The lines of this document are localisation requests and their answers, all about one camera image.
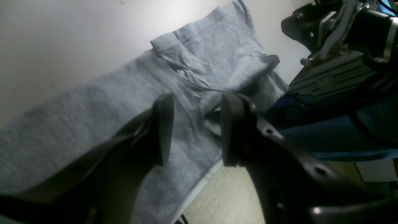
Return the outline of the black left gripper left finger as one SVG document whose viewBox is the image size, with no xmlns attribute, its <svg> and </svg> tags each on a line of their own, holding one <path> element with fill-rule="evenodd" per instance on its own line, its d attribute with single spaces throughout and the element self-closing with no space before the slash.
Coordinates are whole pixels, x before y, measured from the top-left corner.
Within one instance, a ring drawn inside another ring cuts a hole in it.
<svg viewBox="0 0 398 224">
<path fill-rule="evenodd" d="M 1 215 L 26 224 L 128 224 L 141 184 L 168 161 L 174 97 L 160 95 L 111 139 L 41 184 L 1 195 Z"/>
</svg>

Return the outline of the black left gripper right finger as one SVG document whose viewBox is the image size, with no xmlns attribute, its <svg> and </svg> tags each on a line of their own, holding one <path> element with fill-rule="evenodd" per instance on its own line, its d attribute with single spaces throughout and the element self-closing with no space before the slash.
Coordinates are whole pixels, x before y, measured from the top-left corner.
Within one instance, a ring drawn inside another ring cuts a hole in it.
<svg viewBox="0 0 398 224">
<path fill-rule="evenodd" d="M 267 224 L 396 224 L 397 199 L 371 193 L 288 143 L 245 95 L 223 94 L 226 167 L 246 167 Z"/>
</svg>

